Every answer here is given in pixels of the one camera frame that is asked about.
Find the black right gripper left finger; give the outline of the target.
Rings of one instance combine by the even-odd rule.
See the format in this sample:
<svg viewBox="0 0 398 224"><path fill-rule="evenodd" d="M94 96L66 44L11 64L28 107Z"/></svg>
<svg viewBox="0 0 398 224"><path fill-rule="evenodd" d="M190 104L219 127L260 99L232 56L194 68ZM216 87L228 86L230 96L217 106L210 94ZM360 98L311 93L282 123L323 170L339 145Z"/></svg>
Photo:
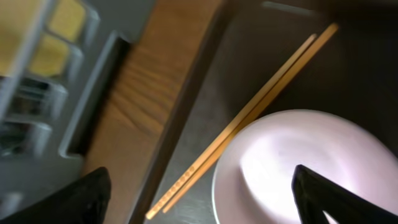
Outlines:
<svg viewBox="0 0 398 224"><path fill-rule="evenodd" d="M44 200L1 220L17 223L102 224L111 198L111 179L100 167Z"/></svg>

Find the yellow plastic plate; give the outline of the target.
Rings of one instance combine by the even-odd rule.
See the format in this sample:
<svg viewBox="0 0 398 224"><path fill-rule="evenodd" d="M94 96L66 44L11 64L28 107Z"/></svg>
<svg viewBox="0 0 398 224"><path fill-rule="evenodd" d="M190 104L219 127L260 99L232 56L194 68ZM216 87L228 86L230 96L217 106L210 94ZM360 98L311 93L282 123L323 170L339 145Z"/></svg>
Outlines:
<svg viewBox="0 0 398 224"><path fill-rule="evenodd" d="M43 77L61 74L86 16L81 1L1 0L1 76L9 77L22 46L34 39L28 71Z"/></svg>

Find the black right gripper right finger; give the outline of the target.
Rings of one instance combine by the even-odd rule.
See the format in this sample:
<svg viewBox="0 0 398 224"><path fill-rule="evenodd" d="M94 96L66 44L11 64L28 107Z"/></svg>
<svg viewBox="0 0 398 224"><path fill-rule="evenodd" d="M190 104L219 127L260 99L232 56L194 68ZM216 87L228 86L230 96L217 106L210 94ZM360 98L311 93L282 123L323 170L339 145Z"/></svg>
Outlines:
<svg viewBox="0 0 398 224"><path fill-rule="evenodd" d="M338 223L397 223L397 215L303 165L295 167L292 191L300 221L304 224L328 223L326 213Z"/></svg>

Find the white bowl with rice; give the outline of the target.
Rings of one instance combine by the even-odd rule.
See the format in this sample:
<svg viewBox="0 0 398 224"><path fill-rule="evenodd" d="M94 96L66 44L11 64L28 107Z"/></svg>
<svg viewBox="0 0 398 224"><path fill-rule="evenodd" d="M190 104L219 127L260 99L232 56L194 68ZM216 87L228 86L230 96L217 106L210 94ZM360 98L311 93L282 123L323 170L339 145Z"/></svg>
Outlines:
<svg viewBox="0 0 398 224"><path fill-rule="evenodd" d="M329 113L287 110L246 126L222 153L212 183L216 221L298 223L298 165L397 213L397 158L380 140Z"/></svg>

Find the wooden chopstick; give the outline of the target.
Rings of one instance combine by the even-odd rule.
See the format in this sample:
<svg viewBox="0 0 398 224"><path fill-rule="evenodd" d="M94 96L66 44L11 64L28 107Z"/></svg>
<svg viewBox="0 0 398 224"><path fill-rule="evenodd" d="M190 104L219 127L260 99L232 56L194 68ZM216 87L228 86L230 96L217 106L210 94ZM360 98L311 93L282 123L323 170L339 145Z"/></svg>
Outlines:
<svg viewBox="0 0 398 224"><path fill-rule="evenodd" d="M264 95L279 81L286 71L299 59L299 57L311 46L317 38L312 34L281 66L278 71L267 81L267 83L251 98L234 119L222 130L195 162L181 175L181 177L168 189L158 202L146 213L148 220L154 218L161 208L197 173L203 163L216 151L216 148L238 127L249 112L260 102Z"/></svg>
<svg viewBox="0 0 398 224"><path fill-rule="evenodd" d="M197 182L203 174L220 158L228 144L240 130L253 122L261 112L276 98L276 96L289 84L301 69L315 56L326 42L338 30L338 25L330 24L320 36L312 42L311 46L299 57L299 59L286 71L279 81L264 95L260 102L249 112L238 127L216 148L216 151L203 163L197 173L161 208L163 213L168 212L185 193Z"/></svg>

